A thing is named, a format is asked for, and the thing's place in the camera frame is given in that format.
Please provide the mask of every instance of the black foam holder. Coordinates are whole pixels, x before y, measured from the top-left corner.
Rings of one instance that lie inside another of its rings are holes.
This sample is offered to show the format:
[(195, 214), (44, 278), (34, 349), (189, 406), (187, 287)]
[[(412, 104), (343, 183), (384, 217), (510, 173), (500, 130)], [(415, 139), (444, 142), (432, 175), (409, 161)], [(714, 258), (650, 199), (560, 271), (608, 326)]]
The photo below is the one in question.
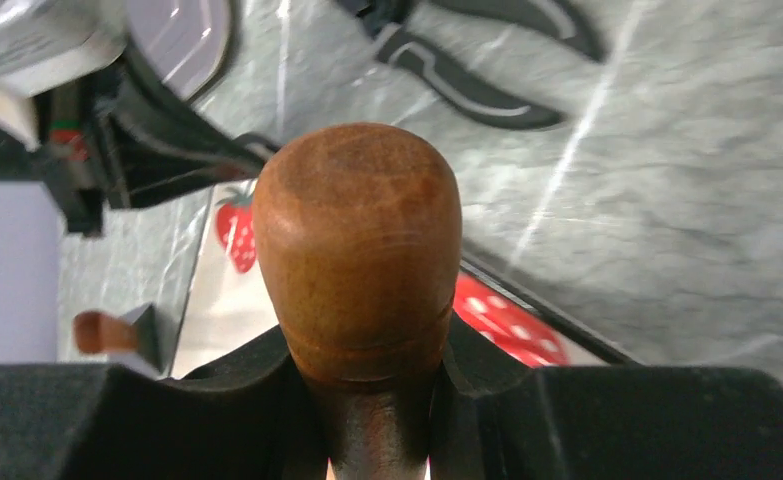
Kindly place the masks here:
[[(530, 369), (458, 318), (432, 478), (783, 479), (783, 387), (735, 368)], [(116, 365), (0, 366), (0, 479), (322, 479), (279, 328), (155, 381)]]

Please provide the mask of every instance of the wooden knob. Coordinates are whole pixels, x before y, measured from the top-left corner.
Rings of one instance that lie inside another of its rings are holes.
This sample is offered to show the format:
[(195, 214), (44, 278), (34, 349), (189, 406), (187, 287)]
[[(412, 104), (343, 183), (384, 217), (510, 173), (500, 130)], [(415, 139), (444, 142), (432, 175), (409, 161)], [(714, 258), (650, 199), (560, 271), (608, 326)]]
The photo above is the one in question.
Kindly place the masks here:
[(126, 353), (138, 348), (135, 327), (107, 313), (90, 310), (73, 319), (73, 338), (84, 354)]
[(262, 276), (336, 477), (422, 479), (461, 255), (449, 165), (398, 128), (327, 128), (271, 159), (254, 214)]

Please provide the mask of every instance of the red strawberry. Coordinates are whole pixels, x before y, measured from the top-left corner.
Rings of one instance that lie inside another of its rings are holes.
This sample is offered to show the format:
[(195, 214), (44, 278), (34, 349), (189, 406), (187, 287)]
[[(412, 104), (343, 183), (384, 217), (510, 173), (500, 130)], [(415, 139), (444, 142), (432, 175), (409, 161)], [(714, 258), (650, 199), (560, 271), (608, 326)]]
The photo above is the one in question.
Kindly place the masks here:
[(256, 240), (253, 234), (252, 194), (227, 187), (229, 196), (217, 202), (214, 218), (217, 240), (235, 264), (238, 273), (247, 273), (256, 263)]
[(50, 133), (50, 140), (59, 148), (63, 158), (71, 162), (84, 162), (88, 159), (88, 147), (78, 130), (53, 130)]
[(550, 327), (468, 275), (459, 275), (453, 309), (465, 323), (529, 367), (570, 363)]

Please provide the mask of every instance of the gray marble surface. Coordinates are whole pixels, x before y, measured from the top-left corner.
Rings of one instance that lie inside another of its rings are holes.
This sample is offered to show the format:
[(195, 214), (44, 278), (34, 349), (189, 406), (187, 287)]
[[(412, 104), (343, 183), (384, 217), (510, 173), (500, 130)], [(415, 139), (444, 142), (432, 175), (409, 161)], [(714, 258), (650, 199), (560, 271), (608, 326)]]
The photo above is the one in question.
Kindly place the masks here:
[[(453, 165), (465, 235), (506, 275), (647, 362), (783, 380), (783, 0), (574, 3), (605, 35), (606, 65), (429, 5), (411, 25), (573, 114), (554, 130), (459, 117), (372, 62), (359, 26), (315, 0), (243, 0), (237, 58), (198, 108), (229, 134), (280, 141), (348, 121), (409, 129)], [(106, 239), (64, 240), (63, 359), (79, 358), (81, 309), (155, 300), (181, 317), (206, 199), (112, 213)]]

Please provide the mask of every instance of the strawberry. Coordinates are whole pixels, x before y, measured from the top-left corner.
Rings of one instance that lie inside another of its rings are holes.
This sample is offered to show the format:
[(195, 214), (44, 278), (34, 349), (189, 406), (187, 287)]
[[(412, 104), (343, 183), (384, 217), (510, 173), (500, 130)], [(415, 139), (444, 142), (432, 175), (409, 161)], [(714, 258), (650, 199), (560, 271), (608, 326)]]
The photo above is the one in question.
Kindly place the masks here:
[(247, 273), (256, 263), (253, 235), (252, 194), (227, 187), (229, 196), (217, 202), (214, 218), (217, 240), (226, 250), (238, 273)]
[(453, 309), (482, 336), (529, 367), (570, 363), (550, 327), (468, 275), (459, 275)]

